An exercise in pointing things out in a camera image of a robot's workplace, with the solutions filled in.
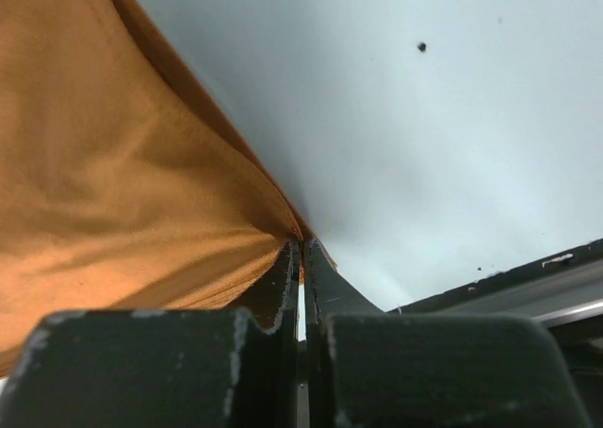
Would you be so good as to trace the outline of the orange cloth napkin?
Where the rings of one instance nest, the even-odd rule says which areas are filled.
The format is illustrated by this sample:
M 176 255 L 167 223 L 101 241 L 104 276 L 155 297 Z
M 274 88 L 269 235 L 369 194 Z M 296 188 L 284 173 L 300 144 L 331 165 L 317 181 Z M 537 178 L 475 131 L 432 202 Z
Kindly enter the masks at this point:
M 47 314 L 228 305 L 312 230 L 136 0 L 1 0 L 1 372 Z

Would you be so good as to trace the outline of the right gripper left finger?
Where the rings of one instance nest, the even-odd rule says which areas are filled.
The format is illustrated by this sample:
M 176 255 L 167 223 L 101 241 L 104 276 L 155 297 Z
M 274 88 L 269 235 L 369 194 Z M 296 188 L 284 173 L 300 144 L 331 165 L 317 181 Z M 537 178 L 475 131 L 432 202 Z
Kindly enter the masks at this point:
M 5 427 L 292 427 L 300 251 L 216 310 L 73 310 L 29 335 Z

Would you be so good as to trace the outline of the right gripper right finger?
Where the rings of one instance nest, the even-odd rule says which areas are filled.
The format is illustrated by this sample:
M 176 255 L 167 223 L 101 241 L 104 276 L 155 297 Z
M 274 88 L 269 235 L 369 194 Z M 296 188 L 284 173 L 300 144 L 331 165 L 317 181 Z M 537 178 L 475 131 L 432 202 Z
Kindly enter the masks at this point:
M 526 318 L 389 314 L 304 248 L 313 427 L 590 427 L 553 336 Z

